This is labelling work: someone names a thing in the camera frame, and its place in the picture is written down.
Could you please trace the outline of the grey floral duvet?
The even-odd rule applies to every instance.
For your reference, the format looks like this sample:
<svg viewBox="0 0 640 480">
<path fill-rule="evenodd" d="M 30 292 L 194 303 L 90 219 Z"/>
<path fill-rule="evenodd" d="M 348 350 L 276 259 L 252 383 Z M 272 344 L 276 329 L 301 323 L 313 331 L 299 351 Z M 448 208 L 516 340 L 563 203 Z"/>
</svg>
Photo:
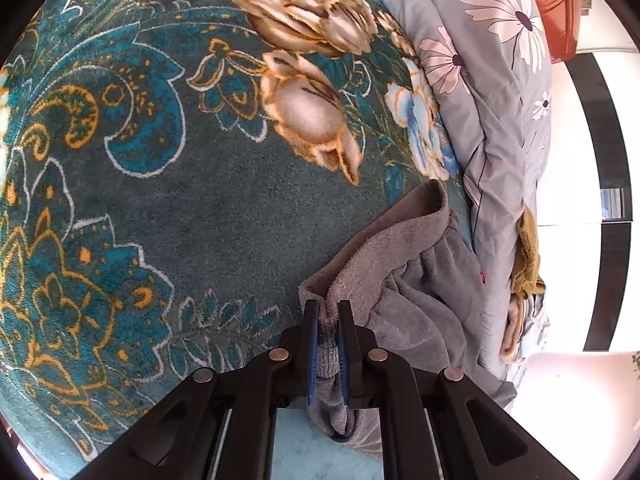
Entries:
<svg viewBox="0 0 640 480">
<path fill-rule="evenodd" d="M 480 364 L 500 359 L 518 231 L 536 193 L 551 136 L 551 56 L 528 16 L 476 0 L 382 0 L 416 49 L 470 200 L 474 250 L 485 277 Z"/>
</svg>

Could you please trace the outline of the olive green garment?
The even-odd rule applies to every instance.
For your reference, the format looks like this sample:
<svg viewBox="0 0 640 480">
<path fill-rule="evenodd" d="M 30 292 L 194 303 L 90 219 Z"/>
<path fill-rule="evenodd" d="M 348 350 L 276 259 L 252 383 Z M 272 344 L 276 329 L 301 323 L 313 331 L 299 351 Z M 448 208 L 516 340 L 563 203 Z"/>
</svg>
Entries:
<svg viewBox="0 0 640 480">
<path fill-rule="evenodd" d="M 543 294 L 546 284 L 539 275 L 540 255 L 536 219 L 532 211 L 525 207 L 516 225 L 518 244 L 511 272 L 511 292 L 524 301 L 531 296 Z"/>
</svg>

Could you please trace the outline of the beige pink garment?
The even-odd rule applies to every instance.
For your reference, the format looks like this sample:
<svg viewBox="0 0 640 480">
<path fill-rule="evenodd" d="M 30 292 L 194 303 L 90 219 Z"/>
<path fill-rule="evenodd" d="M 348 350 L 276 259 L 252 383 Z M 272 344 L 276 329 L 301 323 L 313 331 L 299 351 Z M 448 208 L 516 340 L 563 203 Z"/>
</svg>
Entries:
<svg viewBox="0 0 640 480">
<path fill-rule="evenodd" d="M 508 307 L 508 317 L 506 318 L 506 329 L 504 330 L 499 356 L 506 364 L 511 364 L 516 360 L 518 345 L 520 344 L 524 326 L 524 304 L 517 296 L 512 295 Z"/>
</svg>

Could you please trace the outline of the grey fleece sweatpants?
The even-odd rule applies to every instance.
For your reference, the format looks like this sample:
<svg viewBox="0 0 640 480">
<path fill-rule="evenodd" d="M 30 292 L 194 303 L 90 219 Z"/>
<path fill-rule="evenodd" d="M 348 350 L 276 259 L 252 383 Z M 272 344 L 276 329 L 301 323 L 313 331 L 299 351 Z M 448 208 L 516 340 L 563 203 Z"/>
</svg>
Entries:
<svg viewBox="0 0 640 480">
<path fill-rule="evenodd" d="M 381 458 L 378 414 L 343 403 L 336 342 L 337 307 L 411 366 L 457 367 L 498 405 L 514 385 L 480 366 L 480 314 L 486 298 L 480 263 L 462 234 L 444 186 L 428 180 L 354 236 L 299 286 L 319 305 L 317 393 L 309 416 L 330 439 Z"/>
</svg>

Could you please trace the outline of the teal floral blanket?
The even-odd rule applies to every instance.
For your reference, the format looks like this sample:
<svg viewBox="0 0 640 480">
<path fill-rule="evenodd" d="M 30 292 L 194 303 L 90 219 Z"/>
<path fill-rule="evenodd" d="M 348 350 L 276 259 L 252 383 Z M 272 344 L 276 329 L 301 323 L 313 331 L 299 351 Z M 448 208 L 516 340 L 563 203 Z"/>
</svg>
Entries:
<svg viewBox="0 0 640 480">
<path fill-rule="evenodd" d="M 1 413 L 73 477 L 422 182 L 469 218 L 382 0 L 1 0 Z"/>
</svg>

